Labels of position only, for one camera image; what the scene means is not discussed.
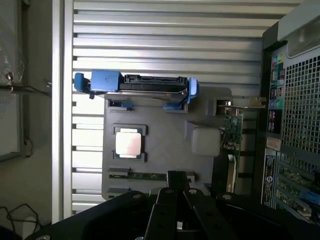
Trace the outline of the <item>silver square CPU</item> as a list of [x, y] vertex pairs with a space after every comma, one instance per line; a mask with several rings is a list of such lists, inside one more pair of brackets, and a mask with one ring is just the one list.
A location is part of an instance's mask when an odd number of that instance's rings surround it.
[[137, 129], [121, 128], [115, 134], [115, 153], [121, 158], [137, 158], [142, 153], [142, 134]]

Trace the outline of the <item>green RAM stick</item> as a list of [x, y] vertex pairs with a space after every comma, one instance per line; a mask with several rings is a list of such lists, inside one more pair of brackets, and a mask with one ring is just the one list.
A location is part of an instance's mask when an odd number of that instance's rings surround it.
[[164, 173], [130, 172], [127, 178], [143, 181], [166, 181], [167, 175]]

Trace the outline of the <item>pale grey square block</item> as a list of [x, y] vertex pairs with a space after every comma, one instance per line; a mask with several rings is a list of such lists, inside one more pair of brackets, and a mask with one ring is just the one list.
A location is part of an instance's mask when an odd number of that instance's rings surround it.
[[218, 128], [196, 127], [192, 133], [191, 151], [194, 155], [217, 157], [221, 148], [221, 131]]

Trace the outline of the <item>grey plastic parts rack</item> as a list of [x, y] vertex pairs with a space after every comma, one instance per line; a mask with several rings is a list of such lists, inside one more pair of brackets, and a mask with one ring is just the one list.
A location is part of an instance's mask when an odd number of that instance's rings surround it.
[[[201, 86], [199, 94], [183, 110], [165, 110], [160, 102], [138, 99], [133, 110], [111, 109], [105, 101], [102, 197], [110, 200], [129, 191], [148, 193], [165, 187], [167, 181], [128, 179], [133, 173], [166, 174], [184, 171], [193, 188], [205, 193], [223, 192], [227, 187], [229, 159], [192, 153], [194, 128], [216, 128], [223, 137], [224, 117], [218, 114], [217, 101], [231, 100], [225, 87]], [[141, 154], [137, 158], [116, 154], [116, 133], [120, 129], [137, 129], [142, 135]]]

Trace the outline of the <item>green graphics card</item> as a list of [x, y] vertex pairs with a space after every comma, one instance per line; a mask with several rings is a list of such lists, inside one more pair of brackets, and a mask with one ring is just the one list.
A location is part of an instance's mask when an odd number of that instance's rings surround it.
[[217, 110], [224, 111], [224, 127], [221, 129], [223, 137], [220, 150], [227, 154], [229, 160], [226, 182], [227, 192], [234, 193], [236, 190], [241, 157], [244, 111], [264, 109], [266, 104], [267, 99], [258, 96], [251, 97], [248, 106], [234, 105], [231, 100], [217, 101]]

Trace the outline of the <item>hard disk in blue carrier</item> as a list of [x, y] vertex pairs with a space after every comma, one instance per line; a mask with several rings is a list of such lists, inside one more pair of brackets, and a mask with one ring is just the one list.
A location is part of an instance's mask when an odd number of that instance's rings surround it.
[[199, 93], [198, 80], [194, 77], [123, 75], [116, 70], [93, 70], [90, 79], [77, 72], [73, 85], [90, 99], [102, 97], [108, 108], [124, 111], [132, 111], [138, 99], [147, 103], [156, 100], [164, 110], [181, 111]]

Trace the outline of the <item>black PC case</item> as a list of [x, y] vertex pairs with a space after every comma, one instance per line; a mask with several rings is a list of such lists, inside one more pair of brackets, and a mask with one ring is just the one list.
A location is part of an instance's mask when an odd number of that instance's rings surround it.
[[262, 43], [254, 193], [320, 226], [320, 0], [304, 0]]

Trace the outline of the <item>clear plastic bag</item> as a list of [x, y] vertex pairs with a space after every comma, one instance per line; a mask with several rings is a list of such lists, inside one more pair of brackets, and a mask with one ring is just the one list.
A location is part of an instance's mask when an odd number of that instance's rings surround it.
[[0, 85], [15, 85], [22, 81], [25, 64], [18, 35], [0, 17]]

